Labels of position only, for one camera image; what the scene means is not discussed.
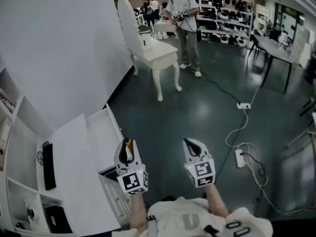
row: power strip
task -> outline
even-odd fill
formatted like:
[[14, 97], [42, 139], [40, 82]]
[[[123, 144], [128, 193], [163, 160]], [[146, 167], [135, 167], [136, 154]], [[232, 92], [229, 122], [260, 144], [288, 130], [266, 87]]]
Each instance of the power strip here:
[[249, 110], [249, 109], [251, 109], [251, 105], [249, 103], [237, 104], [237, 109], [238, 110]]
[[235, 156], [236, 156], [237, 168], [243, 168], [246, 165], [246, 163], [245, 163], [245, 160], [244, 160], [243, 155], [242, 155], [242, 150], [237, 149], [235, 151]]

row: man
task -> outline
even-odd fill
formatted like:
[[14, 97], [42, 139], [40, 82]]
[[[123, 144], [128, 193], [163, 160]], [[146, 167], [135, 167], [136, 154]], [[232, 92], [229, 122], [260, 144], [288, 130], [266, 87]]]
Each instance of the man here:
[[159, 19], [159, 3], [156, 0], [152, 0], [152, 8], [153, 11], [155, 12], [155, 18], [158, 20]]
[[145, 11], [145, 18], [147, 21], [147, 25], [150, 27], [151, 26], [150, 22], [152, 22], [152, 24], [154, 26], [154, 24], [155, 24], [154, 11], [153, 11], [150, 0], [145, 0], [144, 11]]
[[229, 214], [215, 185], [205, 186], [206, 199], [196, 198], [154, 204], [147, 221], [143, 195], [132, 197], [130, 230], [113, 232], [112, 237], [271, 237], [273, 229], [266, 219], [252, 216], [246, 208]]
[[[168, 17], [173, 25], [178, 25], [177, 34], [181, 47], [181, 69], [192, 66], [192, 72], [197, 78], [201, 77], [199, 71], [198, 41], [197, 41], [197, 23], [195, 15], [199, 13], [199, 7], [195, 0], [171, 0], [166, 8]], [[181, 22], [175, 22], [171, 13], [184, 13], [184, 19]]]

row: table leg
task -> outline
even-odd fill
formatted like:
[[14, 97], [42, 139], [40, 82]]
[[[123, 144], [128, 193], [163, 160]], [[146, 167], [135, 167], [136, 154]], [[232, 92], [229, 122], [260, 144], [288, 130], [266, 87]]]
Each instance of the table leg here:
[[265, 77], [264, 77], [263, 82], [262, 82], [262, 84], [261, 84], [261, 88], [263, 87], [263, 85], [264, 85], [265, 82], [266, 82], [266, 79], [267, 79], [267, 76], [268, 76], [268, 73], [269, 73], [269, 70], [270, 70], [272, 61], [273, 61], [273, 56], [270, 55], [270, 59], [269, 59], [269, 63], [268, 63], [268, 69], [267, 69], [267, 71], [266, 71]]
[[284, 90], [284, 93], [283, 93], [283, 94], [286, 93], [288, 81], [290, 80], [291, 70], [292, 70], [292, 63], [290, 64], [290, 67], [288, 68], [288, 74], [287, 74], [287, 79], [286, 79], [286, 85], [285, 85], [285, 90]]
[[130, 53], [130, 58], [131, 58], [131, 60], [132, 60], [132, 64], [133, 64], [134, 69], [135, 69], [134, 75], [135, 75], [135, 76], [138, 76], [138, 67], [137, 67], [136, 62], [135, 62], [134, 54], [132, 54], [131, 51], [130, 51], [129, 53]]
[[251, 52], [252, 52], [254, 46], [255, 46], [255, 42], [254, 42], [253, 45], [252, 45], [252, 48], [251, 48], [251, 50], [250, 50], [250, 52], [249, 52], [249, 54], [248, 54], [247, 59], [249, 58], [249, 56], [250, 56], [250, 54], [251, 54]]
[[179, 86], [180, 69], [179, 69], [179, 64], [177, 60], [173, 61], [173, 66], [174, 66], [174, 85], [176, 86], [177, 91], [180, 92], [182, 88]]
[[162, 101], [162, 92], [161, 92], [161, 85], [160, 85], [160, 70], [153, 70], [153, 77], [154, 77], [154, 82], [157, 88], [157, 93], [158, 93], [158, 101]]

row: shelving unit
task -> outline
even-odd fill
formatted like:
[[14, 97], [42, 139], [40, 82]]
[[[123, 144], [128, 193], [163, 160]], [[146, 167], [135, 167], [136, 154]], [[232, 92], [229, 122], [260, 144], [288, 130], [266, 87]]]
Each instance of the shelving unit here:
[[[201, 32], [202, 33], [215, 33], [215, 34], [221, 34], [221, 35], [234, 35], [234, 36], [239, 36], [239, 37], [242, 37], [242, 38], [245, 38], [247, 39], [248, 41], [250, 41], [250, 35], [251, 35], [251, 29], [252, 29], [252, 17], [253, 17], [253, 4], [254, 4], [254, 0], [241, 0], [241, 1], [245, 1], [247, 4], [251, 5], [251, 12], [241, 12], [241, 11], [237, 11], [235, 10], [235, 8], [230, 4], [230, 5], [226, 5], [224, 4], [224, 7], [221, 8], [221, 10], [227, 10], [227, 11], [233, 11], [235, 13], [241, 13], [241, 14], [245, 14], [246, 16], [250, 16], [250, 22], [251, 22], [251, 25], [245, 25], [245, 24], [242, 24], [238, 21], [235, 21], [235, 20], [221, 20], [221, 19], [210, 19], [210, 18], [203, 18], [202, 16], [198, 15], [197, 16], [197, 20], [205, 20], [205, 21], [214, 21], [214, 22], [217, 22], [217, 23], [228, 23], [228, 24], [233, 24], [233, 25], [237, 25], [237, 26], [242, 26], [242, 27], [245, 27], [248, 31], [248, 34], [246, 32], [242, 32], [242, 31], [234, 31], [234, 30], [231, 30], [229, 32], [226, 32], [226, 31], [221, 31], [221, 30], [208, 30], [206, 29], [205, 26], [200, 26], [200, 29], [201, 29]], [[206, 8], [215, 8], [214, 6], [208, 4], [208, 0], [199, 0], [199, 3], [198, 3], [198, 6], [200, 7], [200, 9], [206, 7]]]
[[[0, 88], [16, 104], [10, 113], [0, 101], [0, 124], [6, 118], [12, 122], [0, 171], [0, 228], [29, 237], [77, 237], [128, 223], [129, 196], [116, 182], [104, 189], [107, 178], [100, 179], [98, 174], [115, 166], [116, 147], [123, 139], [110, 107], [87, 119], [80, 115], [55, 129], [20, 93], [2, 63], [0, 66]], [[56, 180], [56, 188], [48, 191], [44, 168], [37, 159], [45, 141], [53, 144]], [[62, 211], [56, 206], [63, 209], [73, 233], [54, 233], [60, 230], [51, 225], [47, 214]], [[35, 213], [33, 220], [28, 207]]]

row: white shirt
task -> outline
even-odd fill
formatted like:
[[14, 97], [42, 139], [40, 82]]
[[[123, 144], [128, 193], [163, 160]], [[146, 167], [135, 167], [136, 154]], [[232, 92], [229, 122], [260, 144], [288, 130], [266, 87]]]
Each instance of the white shirt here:
[[[208, 212], [207, 200], [196, 198], [192, 200], [178, 199], [173, 202], [158, 202], [148, 211], [157, 219], [157, 237], [194, 237], [211, 236], [204, 228], [211, 225], [218, 230], [217, 236], [231, 237], [234, 232], [250, 232], [244, 237], [272, 237], [273, 229], [268, 220], [252, 216], [246, 208], [240, 208], [226, 219]], [[136, 229], [122, 232], [112, 232], [112, 237], [147, 237], [148, 230], [137, 234]]]
[[[177, 11], [188, 13], [191, 9], [198, 8], [196, 0], [173, 0], [168, 3], [167, 11], [176, 14]], [[177, 22], [178, 26], [189, 32], [197, 31], [197, 23], [195, 17], [186, 17], [182, 22]]]
[[152, 3], [153, 10], [157, 10], [158, 9], [158, 5], [159, 5], [158, 1], [153, 0], [151, 3]]

